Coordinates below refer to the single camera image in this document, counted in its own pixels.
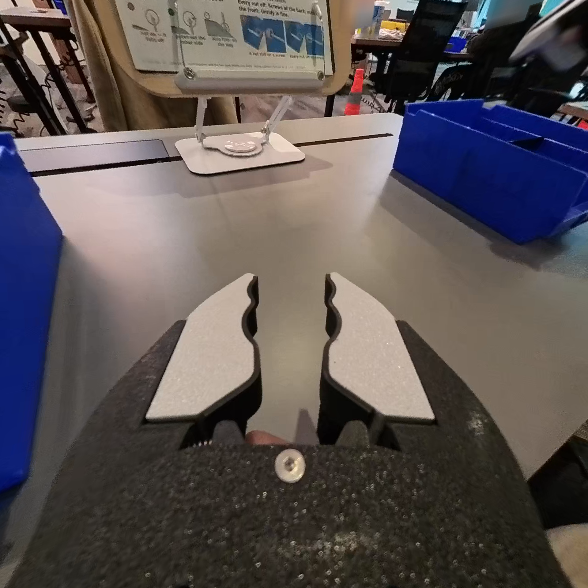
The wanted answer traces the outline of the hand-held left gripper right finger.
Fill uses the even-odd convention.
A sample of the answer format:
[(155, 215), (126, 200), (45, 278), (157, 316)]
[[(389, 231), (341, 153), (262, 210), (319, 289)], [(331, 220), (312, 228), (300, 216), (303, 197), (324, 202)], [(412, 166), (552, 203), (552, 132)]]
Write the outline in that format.
[(320, 406), (336, 422), (382, 417), (433, 423), (435, 414), (393, 314), (337, 272), (325, 276)]

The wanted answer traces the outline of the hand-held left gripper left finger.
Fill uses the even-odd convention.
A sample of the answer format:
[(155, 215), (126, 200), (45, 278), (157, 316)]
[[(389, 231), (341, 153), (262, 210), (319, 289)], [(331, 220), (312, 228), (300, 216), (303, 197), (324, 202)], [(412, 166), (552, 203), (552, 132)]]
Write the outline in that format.
[(190, 313), (147, 422), (248, 422), (262, 401), (258, 304), (258, 277), (246, 273)]

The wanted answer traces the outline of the blue plastic bin with dividers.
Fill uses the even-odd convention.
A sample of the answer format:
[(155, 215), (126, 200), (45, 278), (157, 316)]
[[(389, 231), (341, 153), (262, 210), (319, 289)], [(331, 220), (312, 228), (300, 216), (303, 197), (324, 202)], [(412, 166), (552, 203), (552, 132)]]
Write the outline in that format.
[(505, 105), (408, 104), (393, 169), (519, 245), (587, 223), (587, 131)]

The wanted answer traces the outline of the black mesh office chair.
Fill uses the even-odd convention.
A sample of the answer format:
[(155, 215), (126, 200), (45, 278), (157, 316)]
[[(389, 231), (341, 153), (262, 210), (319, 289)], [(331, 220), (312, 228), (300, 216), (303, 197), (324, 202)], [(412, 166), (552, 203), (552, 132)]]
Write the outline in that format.
[(404, 115), (432, 85), (445, 48), (463, 16), (467, 2), (420, 1), (385, 75), (389, 112)]

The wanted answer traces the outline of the cluttered wooden desk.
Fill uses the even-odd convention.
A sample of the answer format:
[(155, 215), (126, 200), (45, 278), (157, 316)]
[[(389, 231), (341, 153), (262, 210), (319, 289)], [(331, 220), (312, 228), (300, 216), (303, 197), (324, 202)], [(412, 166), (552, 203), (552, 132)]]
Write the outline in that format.
[(376, 58), (375, 69), (368, 76), (373, 89), (383, 95), (389, 112), (403, 115), (406, 103), (420, 94), (417, 88), (420, 62), (415, 44), (407, 39), (369, 40), (355, 36), (351, 48), (353, 62), (368, 55)]

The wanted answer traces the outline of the orange traffic cone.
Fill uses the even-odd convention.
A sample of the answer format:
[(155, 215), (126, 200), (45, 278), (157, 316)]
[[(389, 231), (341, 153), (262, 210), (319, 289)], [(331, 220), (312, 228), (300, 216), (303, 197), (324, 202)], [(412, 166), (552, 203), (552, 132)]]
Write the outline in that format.
[(354, 74), (353, 83), (349, 91), (347, 103), (343, 114), (345, 116), (359, 115), (361, 110), (362, 95), (364, 87), (364, 69), (357, 68)]

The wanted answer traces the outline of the tan hanging cloth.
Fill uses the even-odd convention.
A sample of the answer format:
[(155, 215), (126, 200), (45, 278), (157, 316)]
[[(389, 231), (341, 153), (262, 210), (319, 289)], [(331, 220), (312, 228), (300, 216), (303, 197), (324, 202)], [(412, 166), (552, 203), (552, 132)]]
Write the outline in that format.
[(114, 1), (66, 1), (68, 15), (88, 64), (106, 132), (192, 127), (197, 98), (174, 90), (152, 92), (140, 82)]

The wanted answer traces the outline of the wooden backing board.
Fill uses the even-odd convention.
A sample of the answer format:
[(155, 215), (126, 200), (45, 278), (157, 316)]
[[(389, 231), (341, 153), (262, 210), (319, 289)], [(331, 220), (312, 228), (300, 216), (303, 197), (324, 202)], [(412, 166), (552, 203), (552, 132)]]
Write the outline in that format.
[(319, 95), (350, 69), (348, 1), (93, 1), (114, 66), (161, 98)]

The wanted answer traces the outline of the printed instruction sheet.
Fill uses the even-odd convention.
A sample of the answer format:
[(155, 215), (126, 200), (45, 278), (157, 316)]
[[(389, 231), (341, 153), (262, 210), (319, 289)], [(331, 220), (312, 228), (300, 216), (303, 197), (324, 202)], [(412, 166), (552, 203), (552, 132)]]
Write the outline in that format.
[(115, 1), (137, 70), (331, 76), (327, 1)]

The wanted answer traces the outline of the dark wooden side table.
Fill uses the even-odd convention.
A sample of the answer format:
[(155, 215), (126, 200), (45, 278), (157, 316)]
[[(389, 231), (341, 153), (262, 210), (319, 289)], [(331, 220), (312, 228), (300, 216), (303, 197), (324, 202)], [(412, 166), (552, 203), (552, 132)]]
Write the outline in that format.
[[(88, 124), (93, 120), (93, 109), (97, 104), (69, 16), (53, 1), (49, 1), (48, 6), (15, 5), (2, 9), (1, 22), (13, 27), (19, 33), (26, 33), (32, 39), (47, 68), (47, 85), (54, 86), (59, 93), (68, 111), (68, 120), (77, 126), (80, 133), (94, 133), (95, 129)], [(43, 33), (49, 35), (52, 40), (58, 41), (61, 48), (61, 52), (58, 52), (58, 61), (49, 52), (41, 36)], [(81, 84), (85, 92), (86, 103), (89, 106), (86, 112), (78, 108), (77, 101), (68, 85), (68, 72), (74, 73), (76, 82)]]

